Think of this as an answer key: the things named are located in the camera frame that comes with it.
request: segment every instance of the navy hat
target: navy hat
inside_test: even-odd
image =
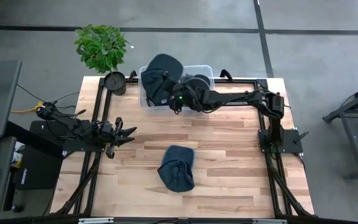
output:
[[[158,174],[165,186],[174,192],[186,192],[194,188],[194,150],[183,146],[170,146],[162,158]]]
[[[169,93],[162,88],[164,76],[168,75],[172,81],[179,82],[182,73],[183,65],[174,57],[167,54],[155,56],[140,75],[146,91],[147,104],[151,106],[150,102],[152,102],[154,106],[168,105]]]

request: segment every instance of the green leaves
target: green leaves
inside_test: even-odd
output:
[[[76,51],[81,55],[81,62],[85,62],[88,68],[105,73],[117,70],[117,65],[124,63],[128,41],[118,28],[90,24],[75,32],[78,35],[78,40],[74,42],[78,46]]]

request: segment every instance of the plastic container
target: plastic container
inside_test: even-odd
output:
[[[148,106],[147,102],[146,102],[146,91],[143,88],[142,85],[142,72],[144,72],[146,70],[147,66],[143,66],[139,69],[139,94],[138,94],[138,99],[139,99],[139,104],[140,107],[145,109],[145,110],[170,110],[169,106]],[[215,82],[214,82],[214,73],[212,71],[212,68],[209,65],[189,65],[189,66],[184,66],[183,67],[183,73],[182,76],[189,74],[189,75],[196,75],[196,74],[202,74],[205,75],[209,78],[211,84],[209,85],[209,89],[213,90],[213,88],[215,87]],[[183,107],[183,110],[190,110],[188,107]]]

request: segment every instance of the yellow cable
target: yellow cable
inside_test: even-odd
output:
[[[39,101],[37,106],[35,106],[34,108],[32,109],[29,109],[29,110],[22,110],[22,111],[14,111],[14,110],[11,110],[11,113],[29,113],[29,112],[35,112],[37,110],[38,107],[42,106],[43,105],[43,102],[42,101]]]

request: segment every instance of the plant pot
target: plant pot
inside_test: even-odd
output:
[[[107,74],[104,78],[104,86],[117,96],[121,96],[127,91],[126,79],[121,72]]]

